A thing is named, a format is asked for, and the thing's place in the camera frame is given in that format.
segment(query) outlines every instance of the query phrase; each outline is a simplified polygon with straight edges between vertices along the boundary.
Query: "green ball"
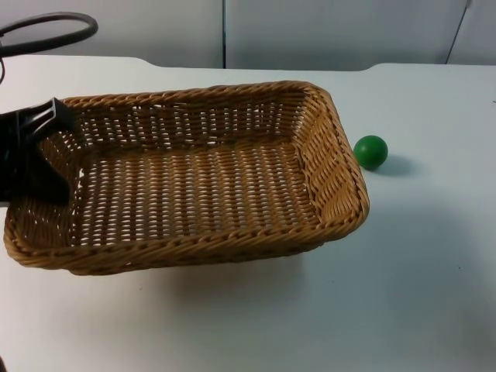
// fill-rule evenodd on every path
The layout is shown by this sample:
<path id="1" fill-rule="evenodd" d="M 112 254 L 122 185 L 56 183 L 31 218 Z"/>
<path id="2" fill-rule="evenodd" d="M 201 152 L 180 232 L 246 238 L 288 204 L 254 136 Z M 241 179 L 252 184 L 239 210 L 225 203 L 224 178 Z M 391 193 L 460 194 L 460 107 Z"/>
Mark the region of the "green ball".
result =
<path id="1" fill-rule="evenodd" d="M 365 136 L 358 140 L 353 149 L 358 164 L 373 171 L 388 157 L 388 145 L 377 136 Z"/>

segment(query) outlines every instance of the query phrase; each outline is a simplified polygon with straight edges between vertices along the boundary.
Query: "white tabletop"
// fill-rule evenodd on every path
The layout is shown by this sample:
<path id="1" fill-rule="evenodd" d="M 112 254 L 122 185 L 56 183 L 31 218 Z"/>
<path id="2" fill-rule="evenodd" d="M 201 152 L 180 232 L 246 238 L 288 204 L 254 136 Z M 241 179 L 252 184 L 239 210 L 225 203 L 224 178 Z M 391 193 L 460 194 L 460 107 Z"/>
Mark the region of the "white tabletop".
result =
<path id="1" fill-rule="evenodd" d="M 365 225 L 297 257 L 75 277 L 21 267 L 0 250 L 0 355 L 9 372 L 495 369 L 496 67 L 5 62 L 0 112 L 52 96 L 311 81 L 331 92 L 351 143 L 377 134 L 391 154 L 364 173 Z"/>

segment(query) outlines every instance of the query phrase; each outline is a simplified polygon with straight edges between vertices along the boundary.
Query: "black hose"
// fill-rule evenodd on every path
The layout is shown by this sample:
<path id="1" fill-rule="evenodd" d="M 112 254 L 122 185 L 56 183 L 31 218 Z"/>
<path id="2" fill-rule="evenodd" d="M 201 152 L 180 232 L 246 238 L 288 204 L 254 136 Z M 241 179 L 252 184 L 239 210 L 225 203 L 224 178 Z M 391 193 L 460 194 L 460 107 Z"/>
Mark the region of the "black hose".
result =
<path id="1" fill-rule="evenodd" d="M 62 36 L 51 37 L 49 39 L 29 41 L 28 43 L 20 43 L 15 45 L 0 46 L 0 58 L 13 57 L 20 54 L 37 53 L 44 50 L 63 47 L 64 45 L 77 43 L 78 41 L 87 39 L 88 37 L 95 35 L 98 31 L 98 24 L 96 20 L 89 15 L 72 12 L 56 12 L 38 16 L 35 15 L 34 17 L 22 19 L 20 21 L 11 23 L 10 25 L 4 26 L 0 28 L 0 37 L 4 36 L 6 33 L 14 31 L 15 29 L 21 29 L 22 27 L 60 20 L 81 21 L 86 23 L 88 26 L 79 31 L 68 33 Z"/>

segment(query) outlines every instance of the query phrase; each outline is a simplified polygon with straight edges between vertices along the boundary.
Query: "white wall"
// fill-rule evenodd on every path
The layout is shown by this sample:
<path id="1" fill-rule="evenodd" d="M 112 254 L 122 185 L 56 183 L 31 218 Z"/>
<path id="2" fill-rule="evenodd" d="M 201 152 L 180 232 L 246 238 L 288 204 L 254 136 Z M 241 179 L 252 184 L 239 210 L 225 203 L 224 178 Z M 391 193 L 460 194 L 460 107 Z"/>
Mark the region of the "white wall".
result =
<path id="1" fill-rule="evenodd" d="M 97 19 L 91 39 L 49 53 L 139 57 L 153 64 L 222 66 L 222 0 L 1 0 L 0 25 L 46 12 L 83 12 Z M 55 22 L 8 34 L 6 45 L 76 29 Z"/>
<path id="2" fill-rule="evenodd" d="M 496 0 L 472 0 L 449 62 L 496 64 Z"/>
<path id="3" fill-rule="evenodd" d="M 465 1 L 226 0 L 227 67 L 443 64 Z"/>

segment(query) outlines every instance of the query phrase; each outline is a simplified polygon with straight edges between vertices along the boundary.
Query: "wicker basket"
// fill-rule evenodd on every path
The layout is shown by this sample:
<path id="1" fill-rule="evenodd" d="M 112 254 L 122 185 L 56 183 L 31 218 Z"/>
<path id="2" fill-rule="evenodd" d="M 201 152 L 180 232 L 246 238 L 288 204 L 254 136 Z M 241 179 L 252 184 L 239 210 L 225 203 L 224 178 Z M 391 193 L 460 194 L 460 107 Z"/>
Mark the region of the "wicker basket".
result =
<path id="1" fill-rule="evenodd" d="M 314 85 L 64 102 L 76 133 L 40 146 L 71 202 L 12 201 L 4 241 L 22 265 L 98 275 L 289 256 L 367 217 L 334 104 Z"/>

